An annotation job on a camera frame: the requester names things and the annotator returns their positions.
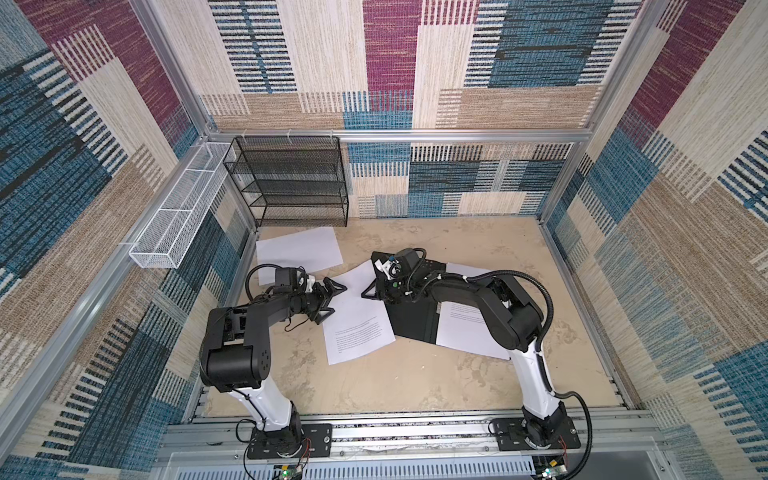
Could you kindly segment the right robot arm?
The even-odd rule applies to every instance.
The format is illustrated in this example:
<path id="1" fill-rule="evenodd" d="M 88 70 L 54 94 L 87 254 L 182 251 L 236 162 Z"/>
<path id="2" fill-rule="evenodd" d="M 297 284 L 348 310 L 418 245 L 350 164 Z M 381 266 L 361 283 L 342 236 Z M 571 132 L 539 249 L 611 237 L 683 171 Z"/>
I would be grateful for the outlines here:
<path id="1" fill-rule="evenodd" d="M 394 333 L 435 344 L 440 303 L 477 309 L 480 325 L 510 354 L 523 392 L 522 431 L 533 448 L 556 443 L 567 412 L 549 379 L 542 342 L 553 319 L 553 303 L 534 277 L 515 270 L 466 276 L 426 258 L 423 248 L 371 254 L 375 280 L 361 297 L 384 302 Z"/>

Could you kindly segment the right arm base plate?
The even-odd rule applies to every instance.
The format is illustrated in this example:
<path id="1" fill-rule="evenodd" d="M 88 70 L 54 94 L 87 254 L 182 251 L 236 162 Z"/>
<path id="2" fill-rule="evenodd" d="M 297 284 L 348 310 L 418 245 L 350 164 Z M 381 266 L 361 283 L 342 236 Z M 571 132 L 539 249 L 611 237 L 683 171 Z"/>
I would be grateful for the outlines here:
<path id="1" fill-rule="evenodd" d="M 558 450 L 562 447 L 568 451 L 578 450 L 586 439 L 577 432 L 568 416 L 554 421 L 541 421 L 535 417 L 496 418 L 490 421 L 488 430 L 500 451 Z"/>

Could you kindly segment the white paper sheet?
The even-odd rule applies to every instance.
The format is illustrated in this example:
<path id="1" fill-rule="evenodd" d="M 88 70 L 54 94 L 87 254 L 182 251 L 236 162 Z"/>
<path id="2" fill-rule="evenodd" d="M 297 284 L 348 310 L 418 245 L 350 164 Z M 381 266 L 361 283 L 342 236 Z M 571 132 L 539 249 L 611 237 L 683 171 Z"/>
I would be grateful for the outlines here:
<path id="1" fill-rule="evenodd" d="M 395 341 L 384 302 L 361 296 L 375 279 L 370 261 L 333 278 L 347 290 L 331 300 L 335 312 L 322 324 L 330 365 L 360 358 Z"/>

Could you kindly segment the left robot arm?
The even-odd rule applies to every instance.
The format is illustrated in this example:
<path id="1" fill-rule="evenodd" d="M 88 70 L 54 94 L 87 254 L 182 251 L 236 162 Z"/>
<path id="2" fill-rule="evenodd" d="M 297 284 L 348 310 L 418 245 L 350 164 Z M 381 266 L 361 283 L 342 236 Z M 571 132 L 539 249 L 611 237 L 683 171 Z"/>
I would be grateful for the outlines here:
<path id="1" fill-rule="evenodd" d="M 321 324 L 335 309 L 331 301 L 347 291 L 324 278 L 318 282 L 302 267 L 259 264 L 245 279 L 248 301 L 208 314 L 199 352 L 204 385 L 237 399 L 253 426 L 247 443 L 277 456 L 294 456 L 308 445 L 299 413 L 270 378 L 270 328 L 295 315 Z"/>

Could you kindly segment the orange black file folder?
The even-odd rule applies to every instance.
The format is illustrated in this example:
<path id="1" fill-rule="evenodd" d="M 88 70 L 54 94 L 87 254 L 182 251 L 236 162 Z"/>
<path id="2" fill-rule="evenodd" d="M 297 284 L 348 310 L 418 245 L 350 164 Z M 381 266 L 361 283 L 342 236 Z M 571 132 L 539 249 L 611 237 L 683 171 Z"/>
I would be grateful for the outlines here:
<path id="1" fill-rule="evenodd" d="M 378 251 L 372 253 L 371 262 L 376 274 L 378 272 L 385 274 L 383 264 L 392 255 L 394 254 Z M 419 262 L 424 255 L 425 252 L 420 249 L 409 249 L 404 258 L 407 262 L 404 273 L 410 274 L 410 266 Z M 368 290 L 362 296 L 368 298 Z M 437 345 L 436 335 L 440 303 L 426 296 L 421 297 L 415 303 L 386 303 L 386 310 L 394 333 L 397 336 Z"/>

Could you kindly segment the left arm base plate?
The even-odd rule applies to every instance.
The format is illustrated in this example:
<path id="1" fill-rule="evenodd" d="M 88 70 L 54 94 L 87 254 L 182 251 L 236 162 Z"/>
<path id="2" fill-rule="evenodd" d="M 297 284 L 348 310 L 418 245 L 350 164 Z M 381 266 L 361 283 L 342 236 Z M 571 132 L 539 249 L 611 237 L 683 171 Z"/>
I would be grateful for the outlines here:
<path id="1" fill-rule="evenodd" d="M 286 427 L 266 433 L 256 430 L 246 447 L 248 460 L 327 458 L 331 452 L 333 426 L 330 423 Z"/>

